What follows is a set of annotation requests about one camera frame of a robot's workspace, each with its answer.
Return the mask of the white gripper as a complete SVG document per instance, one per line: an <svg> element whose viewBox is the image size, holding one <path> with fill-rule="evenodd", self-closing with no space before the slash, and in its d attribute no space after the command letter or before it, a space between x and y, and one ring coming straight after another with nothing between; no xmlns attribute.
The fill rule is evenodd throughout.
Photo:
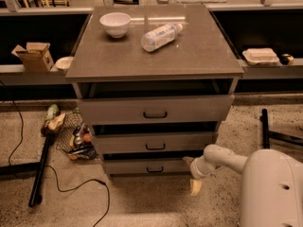
<svg viewBox="0 0 303 227"><path fill-rule="evenodd" d="M194 179L190 180L190 195L196 196L202 187L203 182L197 179L203 179L210 173L214 172L216 167L211 163L208 163L204 156L193 158L183 157L183 161L189 166L190 173Z"/></svg>

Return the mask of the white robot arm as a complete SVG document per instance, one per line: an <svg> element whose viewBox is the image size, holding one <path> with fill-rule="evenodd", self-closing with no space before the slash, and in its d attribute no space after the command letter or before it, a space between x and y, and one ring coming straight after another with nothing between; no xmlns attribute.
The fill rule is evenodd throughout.
<svg viewBox="0 0 303 227"><path fill-rule="evenodd" d="M186 157L190 194L202 179L227 167L241 175L240 227L303 227L303 164L270 148L242 156L208 145L200 157Z"/></svg>

